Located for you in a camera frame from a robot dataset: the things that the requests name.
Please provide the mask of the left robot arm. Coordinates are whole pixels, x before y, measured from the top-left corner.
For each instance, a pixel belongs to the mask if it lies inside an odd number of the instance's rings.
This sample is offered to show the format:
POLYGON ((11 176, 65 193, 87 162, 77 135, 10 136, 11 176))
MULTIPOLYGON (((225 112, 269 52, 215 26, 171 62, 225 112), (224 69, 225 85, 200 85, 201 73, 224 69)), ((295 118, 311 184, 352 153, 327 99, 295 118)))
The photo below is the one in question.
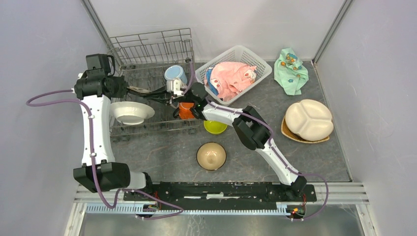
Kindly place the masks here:
POLYGON ((123 76, 114 75, 112 55, 87 55, 86 62, 87 69, 74 86, 83 114, 84 153, 82 166, 73 170, 73 177, 93 193, 129 188, 136 189, 142 200, 149 200, 154 196, 149 175, 132 172, 127 164, 116 162, 111 148, 111 100, 127 95, 127 82, 123 76))

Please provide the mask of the light blue cup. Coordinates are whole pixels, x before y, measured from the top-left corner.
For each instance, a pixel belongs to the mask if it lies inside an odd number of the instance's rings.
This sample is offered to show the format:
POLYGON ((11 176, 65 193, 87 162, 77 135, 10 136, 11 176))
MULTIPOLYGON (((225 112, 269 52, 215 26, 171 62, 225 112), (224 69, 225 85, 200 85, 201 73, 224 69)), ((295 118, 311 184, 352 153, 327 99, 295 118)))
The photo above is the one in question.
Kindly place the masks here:
POLYGON ((185 71, 180 65, 172 65, 168 67, 164 72, 164 78, 166 81, 180 79, 184 84, 187 84, 188 82, 185 71))

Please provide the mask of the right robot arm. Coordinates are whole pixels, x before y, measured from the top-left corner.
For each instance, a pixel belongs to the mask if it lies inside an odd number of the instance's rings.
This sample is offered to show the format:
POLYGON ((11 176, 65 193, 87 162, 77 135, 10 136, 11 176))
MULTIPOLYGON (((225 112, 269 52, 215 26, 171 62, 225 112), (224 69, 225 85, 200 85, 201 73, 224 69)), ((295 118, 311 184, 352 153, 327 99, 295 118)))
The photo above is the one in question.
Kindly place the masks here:
POLYGON ((159 103, 192 103, 194 118, 217 121, 233 127, 241 143, 249 150, 256 151, 274 170, 284 188, 284 195, 291 201, 304 194, 306 178, 294 168, 273 140, 273 130, 251 106, 235 109, 208 101, 205 86, 195 83, 188 91, 168 91, 162 87, 146 93, 145 99, 159 103))

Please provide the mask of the cream plate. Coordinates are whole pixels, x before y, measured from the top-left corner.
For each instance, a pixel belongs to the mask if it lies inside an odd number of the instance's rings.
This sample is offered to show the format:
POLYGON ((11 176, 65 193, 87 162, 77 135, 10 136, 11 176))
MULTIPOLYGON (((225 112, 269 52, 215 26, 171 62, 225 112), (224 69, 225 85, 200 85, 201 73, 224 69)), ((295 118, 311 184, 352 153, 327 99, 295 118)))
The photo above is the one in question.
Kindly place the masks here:
POLYGON ((285 113, 284 123, 292 134, 307 143, 322 142, 334 130, 329 108, 312 99, 290 105, 285 113))

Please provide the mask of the orange mug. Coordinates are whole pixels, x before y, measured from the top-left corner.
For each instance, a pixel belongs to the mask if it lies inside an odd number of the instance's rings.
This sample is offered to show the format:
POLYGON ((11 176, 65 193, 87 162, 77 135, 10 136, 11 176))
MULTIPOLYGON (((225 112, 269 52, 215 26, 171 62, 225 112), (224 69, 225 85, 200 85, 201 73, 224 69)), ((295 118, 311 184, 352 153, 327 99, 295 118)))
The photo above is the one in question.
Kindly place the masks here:
POLYGON ((194 106, 194 103, 190 102, 181 102, 179 107, 176 108, 173 112, 173 118, 180 119, 194 119, 194 115, 191 112, 191 108, 194 106))

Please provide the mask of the white deep plate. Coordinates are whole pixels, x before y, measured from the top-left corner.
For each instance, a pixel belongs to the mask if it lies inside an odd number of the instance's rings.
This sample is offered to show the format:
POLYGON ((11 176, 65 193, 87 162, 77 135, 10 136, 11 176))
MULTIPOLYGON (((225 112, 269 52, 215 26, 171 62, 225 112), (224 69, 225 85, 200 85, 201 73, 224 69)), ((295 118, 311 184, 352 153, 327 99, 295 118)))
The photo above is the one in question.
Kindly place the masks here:
POLYGON ((110 105, 113 117, 124 125, 139 125, 154 116, 155 110, 143 103, 122 101, 110 105))

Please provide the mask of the square floral plate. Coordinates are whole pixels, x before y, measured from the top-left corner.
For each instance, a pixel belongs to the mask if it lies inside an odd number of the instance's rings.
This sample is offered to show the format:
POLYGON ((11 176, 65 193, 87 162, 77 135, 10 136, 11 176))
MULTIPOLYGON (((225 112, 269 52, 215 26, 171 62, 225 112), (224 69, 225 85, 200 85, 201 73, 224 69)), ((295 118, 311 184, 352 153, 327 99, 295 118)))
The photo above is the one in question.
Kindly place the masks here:
POLYGON ((139 96, 139 97, 146 97, 146 96, 152 95, 152 93, 153 93, 153 91, 151 91, 151 90, 147 90, 147 89, 144 89, 144 88, 138 88, 138 87, 134 87, 134 86, 129 86, 127 88, 127 92, 129 94, 139 96))

